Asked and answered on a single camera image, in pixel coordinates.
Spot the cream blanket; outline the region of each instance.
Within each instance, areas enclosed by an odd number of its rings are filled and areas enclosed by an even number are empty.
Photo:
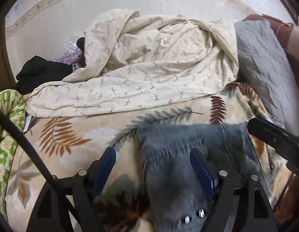
[[[239,69],[233,21],[114,9],[85,31],[87,67],[36,88],[34,117],[127,112],[221,91]]]

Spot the black cable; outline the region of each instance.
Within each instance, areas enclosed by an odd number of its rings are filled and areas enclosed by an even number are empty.
[[[66,205],[68,210],[74,216],[74,218],[78,221],[76,209],[73,207],[71,202],[67,199],[65,192],[61,188],[61,186],[55,181],[43,161],[40,159],[36,150],[32,147],[30,142],[25,138],[25,136],[17,129],[17,127],[0,111],[0,125],[3,129],[5,129],[15,140],[16,142],[23,148],[23,150],[30,157],[32,162],[36,165],[40,173],[44,176],[46,181],[50,184],[51,188],[57,193],[59,197],[61,197]]]

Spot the gray cloth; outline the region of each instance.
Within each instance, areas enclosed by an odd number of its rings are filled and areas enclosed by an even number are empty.
[[[239,77],[253,87],[271,118],[298,136],[299,90],[270,23],[266,20],[240,21],[235,23],[235,31]]]
[[[220,170],[237,179],[262,175],[255,149],[247,134],[247,122],[237,125],[160,125],[149,119],[137,128],[140,158],[150,206],[159,232],[199,232],[212,206],[190,165],[194,148]],[[200,209],[205,217],[196,216]],[[189,224],[183,218],[192,218]]]

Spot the blue denim pants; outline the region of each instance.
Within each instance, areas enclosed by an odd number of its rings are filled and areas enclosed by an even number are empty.
[[[210,212],[208,200],[193,171],[189,155],[194,148],[214,165],[233,172],[237,179],[252,174],[267,185],[254,146],[247,133],[247,122],[220,125],[161,125],[155,118],[137,129],[137,141],[144,181],[155,226],[159,232],[199,232]],[[196,213],[203,209],[205,216]],[[189,216],[186,224],[184,218]]]

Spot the green patterned bolster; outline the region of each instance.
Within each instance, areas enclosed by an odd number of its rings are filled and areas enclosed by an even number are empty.
[[[23,95],[16,90],[4,90],[0,92],[0,111],[22,131],[25,124],[25,103]],[[7,220],[5,208],[5,195],[13,157],[18,144],[0,126],[0,212]]]

